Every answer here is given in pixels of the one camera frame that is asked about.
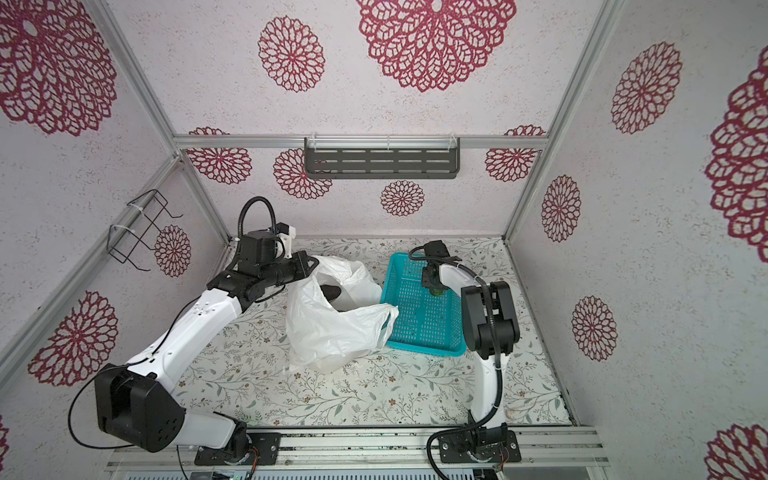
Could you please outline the dark purple mangosteen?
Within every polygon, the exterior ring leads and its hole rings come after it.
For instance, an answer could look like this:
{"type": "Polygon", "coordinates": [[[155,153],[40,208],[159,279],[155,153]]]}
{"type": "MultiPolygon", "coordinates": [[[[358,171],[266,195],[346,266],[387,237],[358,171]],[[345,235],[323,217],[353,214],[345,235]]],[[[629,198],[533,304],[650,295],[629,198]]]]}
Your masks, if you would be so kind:
{"type": "Polygon", "coordinates": [[[324,298],[328,302],[335,301],[342,293],[341,288],[335,285],[321,285],[320,288],[324,298]]]}

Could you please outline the white plastic bag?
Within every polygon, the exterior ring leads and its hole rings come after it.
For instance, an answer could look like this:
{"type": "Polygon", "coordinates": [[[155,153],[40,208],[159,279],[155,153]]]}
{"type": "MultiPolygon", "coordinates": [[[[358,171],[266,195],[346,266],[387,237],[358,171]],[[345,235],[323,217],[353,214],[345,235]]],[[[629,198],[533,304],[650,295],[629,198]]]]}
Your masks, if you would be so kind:
{"type": "Polygon", "coordinates": [[[292,371],[327,374],[382,349],[399,311],[381,301],[382,287],[362,262],[318,259],[320,264],[306,280],[288,287],[286,335],[292,371]],[[321,285],[339,286],[342,293],[328,302],[321,285]]]}

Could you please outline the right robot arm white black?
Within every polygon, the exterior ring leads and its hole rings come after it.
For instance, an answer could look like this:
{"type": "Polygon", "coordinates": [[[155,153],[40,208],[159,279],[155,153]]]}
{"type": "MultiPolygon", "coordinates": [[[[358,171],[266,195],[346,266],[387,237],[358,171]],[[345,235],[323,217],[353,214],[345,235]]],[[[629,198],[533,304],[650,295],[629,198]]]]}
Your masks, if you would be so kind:
{"type": "Polygon", "coordinates": [[[474,354],[475,386],[469,423],[453,430],[479,437],[506,424],[503,414],[504,376],[521,329],[511,288],[505,281],[489,282],[448,252],[441,240],[408,253],[425,264],[421,285],[432,293],[454,292],[461,303],[466,347],[474,354]]]}

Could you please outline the teal plastic basket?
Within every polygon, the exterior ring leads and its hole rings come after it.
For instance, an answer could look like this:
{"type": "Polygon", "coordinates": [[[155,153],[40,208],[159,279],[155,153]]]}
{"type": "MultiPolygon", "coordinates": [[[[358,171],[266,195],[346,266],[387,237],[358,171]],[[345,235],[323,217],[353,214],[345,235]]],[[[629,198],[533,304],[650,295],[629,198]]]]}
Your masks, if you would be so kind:
{"type": "Polygon", "coordinates": [[[466,351],[461,321],[461,300],[453,291],[434,295],[421,285],[424,262],[405,253],[388,263],[381,301],[399,311],[387,345],[419,354],[459,357],[466,351]]]}

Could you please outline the grey wall shelf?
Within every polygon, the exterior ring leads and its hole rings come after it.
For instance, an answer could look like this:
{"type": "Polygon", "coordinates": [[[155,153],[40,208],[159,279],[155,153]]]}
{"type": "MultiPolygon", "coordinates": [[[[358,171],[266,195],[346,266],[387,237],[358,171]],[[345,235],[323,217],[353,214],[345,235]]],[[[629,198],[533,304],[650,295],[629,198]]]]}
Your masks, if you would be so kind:
{"type": "Polygon", "coordinates": [[[304,168],[313,180],[454,179],[461,166],[461,142],[342,141],[306,138],[304,168]]]}

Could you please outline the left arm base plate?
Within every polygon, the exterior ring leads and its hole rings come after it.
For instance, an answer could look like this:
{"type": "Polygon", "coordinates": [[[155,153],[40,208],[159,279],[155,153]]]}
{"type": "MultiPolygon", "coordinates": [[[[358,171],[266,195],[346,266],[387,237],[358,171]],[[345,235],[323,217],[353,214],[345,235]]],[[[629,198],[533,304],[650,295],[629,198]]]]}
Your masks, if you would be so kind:
{"type": "Polygon", "coordinates": [[[195,466],[272,466],[277,462],[281,434],[277,432],[236,433],[222,449],[200,447],[195,466]]]}

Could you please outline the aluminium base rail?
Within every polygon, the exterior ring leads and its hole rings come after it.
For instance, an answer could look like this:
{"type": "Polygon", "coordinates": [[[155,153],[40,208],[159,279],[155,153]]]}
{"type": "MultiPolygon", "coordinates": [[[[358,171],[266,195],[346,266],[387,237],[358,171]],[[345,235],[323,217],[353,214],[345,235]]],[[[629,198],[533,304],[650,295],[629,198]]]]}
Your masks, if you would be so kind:
{"type": "MultiPolygon", "coordinates": [[[[253,428],[267,470],[409,469],[429,466],[426,443],[442,428],[253,428]]],[[[598,468],[610,465],[597,431],[578,426],[513,426],[506,448],[488,447],[449,468],[598,468]]]]}

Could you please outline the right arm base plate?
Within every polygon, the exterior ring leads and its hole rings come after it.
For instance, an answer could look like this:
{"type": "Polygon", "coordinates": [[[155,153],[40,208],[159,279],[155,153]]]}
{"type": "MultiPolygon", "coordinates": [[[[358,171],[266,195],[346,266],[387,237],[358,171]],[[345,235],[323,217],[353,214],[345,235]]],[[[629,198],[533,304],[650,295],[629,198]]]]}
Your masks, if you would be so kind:
{"type": "Polygon", "coordinates": [[[506,424],[444,435],[438,442],[442,463],[506,464],[522,459],[517,437],[506,424]]]}

